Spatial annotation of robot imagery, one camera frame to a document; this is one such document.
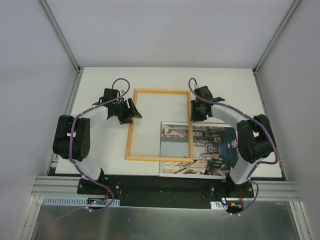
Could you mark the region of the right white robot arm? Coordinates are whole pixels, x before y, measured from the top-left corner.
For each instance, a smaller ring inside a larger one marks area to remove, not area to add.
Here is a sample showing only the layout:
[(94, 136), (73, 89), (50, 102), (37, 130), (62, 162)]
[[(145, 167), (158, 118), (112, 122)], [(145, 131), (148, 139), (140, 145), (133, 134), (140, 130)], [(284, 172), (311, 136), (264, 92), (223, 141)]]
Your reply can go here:
[(226, 176), (225, 192), (230, 197), (237, 197), (258, 165), (279, 161), (270, 121), (264, 114), (251, 116), (229, 105), (224, 98), (213, 97), (207, 86), (195, 84), (190, 91), (195, 96), (191, 101), (191, 121), (216, 118), (236, 131), (238, 160)]

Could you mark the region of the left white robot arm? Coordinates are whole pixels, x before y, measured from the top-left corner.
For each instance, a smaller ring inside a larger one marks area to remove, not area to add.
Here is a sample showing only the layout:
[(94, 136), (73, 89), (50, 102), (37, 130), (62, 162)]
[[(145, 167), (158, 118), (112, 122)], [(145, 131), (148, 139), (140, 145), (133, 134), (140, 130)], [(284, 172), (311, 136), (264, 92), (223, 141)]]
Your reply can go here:
[(142, 115), (132, 98), (125, 99), (119, 90), (105, 88), (103, 96), (89, 109), (76, 116), (61, 115), (55, 130), (53, 152), (73, 164), (81, 177), (89, 181), (88, 188), (96, 195), (105, 191), (106, 183), (100, 179), (103, 170), (90, 154), (91, 130), (112, 117), (117, 117), (124, 125), (132, 124), (133, 118), (141, 119)]

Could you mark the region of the yellow wooden picture frame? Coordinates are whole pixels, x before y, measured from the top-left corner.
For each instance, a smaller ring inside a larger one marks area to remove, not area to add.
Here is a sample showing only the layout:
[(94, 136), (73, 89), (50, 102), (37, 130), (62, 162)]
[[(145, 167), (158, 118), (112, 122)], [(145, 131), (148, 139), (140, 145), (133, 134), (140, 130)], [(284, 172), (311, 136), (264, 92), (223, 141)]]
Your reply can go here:
[(127, 161), (143, 161), (143, 162), (179, 162), (179, 163), (192, 163), (194, 161), (193, 150), (193, 126), (191, 122), (191, 91), (180, 89), (150, 89), (150, 88), (135, 88), (133, 91), (133, 103), (136, 105), (138, 102), (139, 94), (151, 95), (185, 95), (187, 97), (187, 116), (188, 116), (188, 153), (189, 157), (155, 157), (155, 156), (133, 156), (131, 155), (134, 127), (135, 124), (131, 123), (128, 128), (128, 137), (125, 149), (125, 160)]

